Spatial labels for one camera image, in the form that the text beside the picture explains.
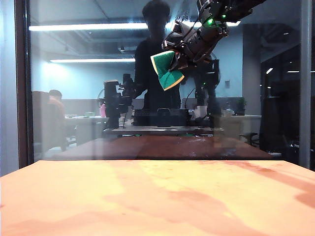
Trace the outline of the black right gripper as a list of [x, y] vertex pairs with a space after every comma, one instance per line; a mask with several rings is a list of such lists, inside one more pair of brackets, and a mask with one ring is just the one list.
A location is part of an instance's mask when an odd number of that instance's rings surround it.
[[197, 30], [193, 29], [184, 38], [181, 32], [171, 32], [161, 45], [164, 51], [173, 50], [174, 52], [169, 71], [189, 72], [191, 61], [194, 63], [203, 61], [213, 51], [216, 44], [227, 36], [226, 24], [201, 26]]

